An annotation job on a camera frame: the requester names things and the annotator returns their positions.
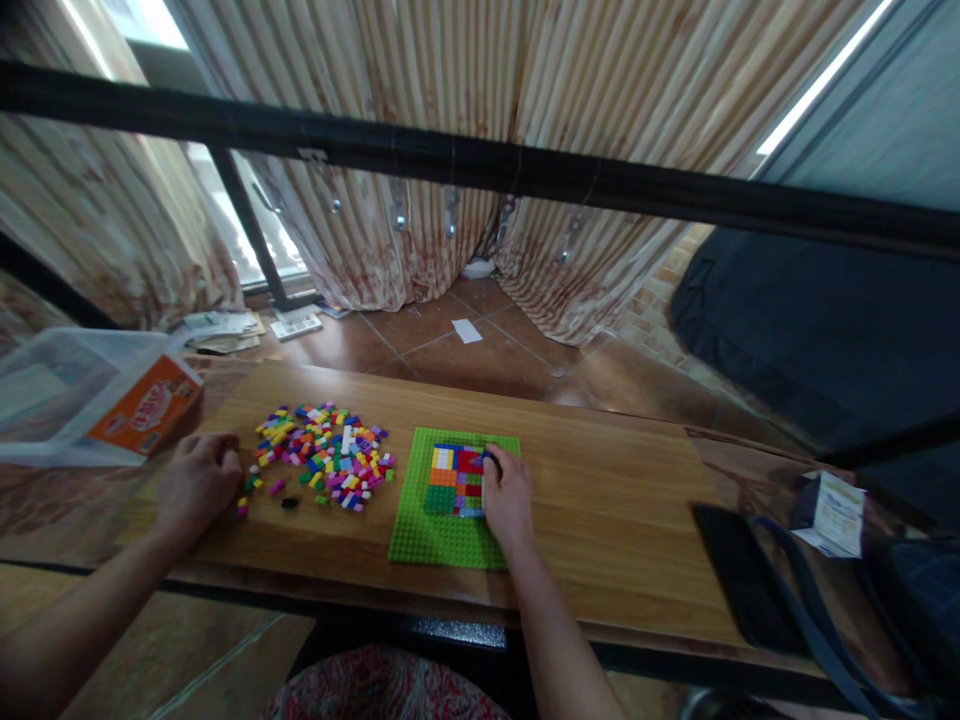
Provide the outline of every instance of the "black bag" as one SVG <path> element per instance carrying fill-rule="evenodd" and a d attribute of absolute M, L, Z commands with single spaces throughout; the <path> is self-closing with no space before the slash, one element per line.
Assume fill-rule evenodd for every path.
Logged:
<path fill-rule="evenodd" d="M 861 580 L 917 681 L 960 716 L 960 541 L 874 541 Z"/>

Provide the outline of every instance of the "brick wall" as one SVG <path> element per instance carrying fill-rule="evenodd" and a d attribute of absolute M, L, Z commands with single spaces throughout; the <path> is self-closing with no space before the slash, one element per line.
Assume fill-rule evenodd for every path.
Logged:
<path fill-rule="evenodd" d="M 774 413 L 749 390 L 716 372 L 687 352 L 674 334 L 669 308 L 677 285 L 712 225 L 691 225 L 660 267 L 643 284 L 617 322 L 614 332 L 647 357 L 676 368 L 718 397 L 726 398 L 793 436 L 801 444 L 818 449 L 818 443 L 799 427 Z"/>

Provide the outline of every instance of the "striped curtain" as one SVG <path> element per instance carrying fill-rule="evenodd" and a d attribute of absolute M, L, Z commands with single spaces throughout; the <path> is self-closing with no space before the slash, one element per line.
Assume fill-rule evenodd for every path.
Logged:
<path fill-rule="evenodd" d="M 710 173 L 756 147 L 867 2 L 168 0 L 224 97 Z M 686 227 L 521 199 L 498 237 L 499 197 L 464 190 L 450 239 L 442 187 L 411 181 L 398 232 L 387 177 L 335 169 L 332 215 L 304 163 L 252 160 L 334 303 L 435 298 L 479 248 L 573 345 L 613 324 Z"/>
<path fill-rule="evenodd" d="M 99 0 L 37 0 L 11 13 L 8 56 L 143 83 Z M 180 145 L 0 115 L 0 228 L 121 326 L 166 329 L 184 314 L 240 309 L 223 236 Z M 0 347 L 64 318 L 3 278 Z"/>

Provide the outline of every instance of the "tiled floor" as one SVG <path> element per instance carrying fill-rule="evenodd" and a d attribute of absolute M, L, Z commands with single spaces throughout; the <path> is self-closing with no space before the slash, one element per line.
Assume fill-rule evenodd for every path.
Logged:
<path fill-rule="evenodd" d="M 452 320 L 483 341 L 464 345 Z M 772 426 L 605 334 L 577 349 L 545 338 L 492 280 L 458 283 L 398 313 L 324 318 L 323 330 L 245 359 L 277 359 L 401 380 L 662 418 L 800 451 Z M 79 580 L 0 566 L 0 634 Z M 66 717 L 256 717 L 312 627 L 306 618 L 158 593 Z M 683 689 L 611 674 L 630 717 L 672 720 Z"/>
<path fill-rule="evenodd" d="M 460 318 L 483 341 L 463 344 L 451 322 Z M 239 356 L 642 415 L 803 452 L 772 425 L 610 335 L 582 349 L 549 340 L 492 279 L 458 282 L 439 299 L 396 313 L 323 322 L 323 330 L 285 343 L 268 332 L 259 348 Z"/>

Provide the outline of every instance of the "clothing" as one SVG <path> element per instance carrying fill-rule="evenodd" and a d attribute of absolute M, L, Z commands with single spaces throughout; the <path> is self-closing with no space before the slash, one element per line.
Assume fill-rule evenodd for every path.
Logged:
<path fill-rule="evenodd" d="M 480 688 L 445 665 L 380 645 L 307 668 L 277 693 L 264 718 L 509 720 Z"/>

